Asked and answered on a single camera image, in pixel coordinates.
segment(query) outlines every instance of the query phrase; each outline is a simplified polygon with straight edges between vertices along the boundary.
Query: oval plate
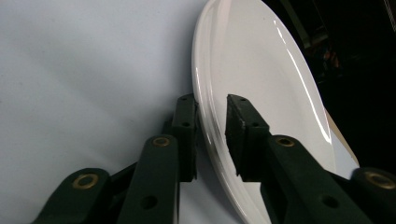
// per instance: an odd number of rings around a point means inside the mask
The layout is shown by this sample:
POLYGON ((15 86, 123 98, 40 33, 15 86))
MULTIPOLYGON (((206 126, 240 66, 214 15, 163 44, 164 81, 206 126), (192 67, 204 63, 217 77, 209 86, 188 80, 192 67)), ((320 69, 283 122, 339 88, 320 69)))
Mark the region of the oval plate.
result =
POLYGON ((335 172, 329 125, 317 86, 291 34, 262 1, 209 1, 196 24, 193 87, 212 163, 246 223, 271 223, 259 183, 244 183, 225 139, 226 97, 249 99, 271 127, 303 143, 335 172))

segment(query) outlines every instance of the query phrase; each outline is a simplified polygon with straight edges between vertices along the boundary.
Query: black linkage arm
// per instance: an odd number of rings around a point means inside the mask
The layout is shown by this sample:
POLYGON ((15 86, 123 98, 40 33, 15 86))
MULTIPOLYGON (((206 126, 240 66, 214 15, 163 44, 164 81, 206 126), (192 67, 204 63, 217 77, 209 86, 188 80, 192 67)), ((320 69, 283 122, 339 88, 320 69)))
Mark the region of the black linkage arm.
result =
POLYGON ((227 97, 226 139, 237 173, 262 182, 276 223, 396 223, 396 177, 356 169, 350 180, 325 171, 295 138, 271 135, 253 104, 227 97))
POLYGON ((196 178, 196 103, 177 100, 162 135, 147 140, 138 163, 110 176, 87 168, 68 176, 33 224, 178 223, 179 182, 196 178))

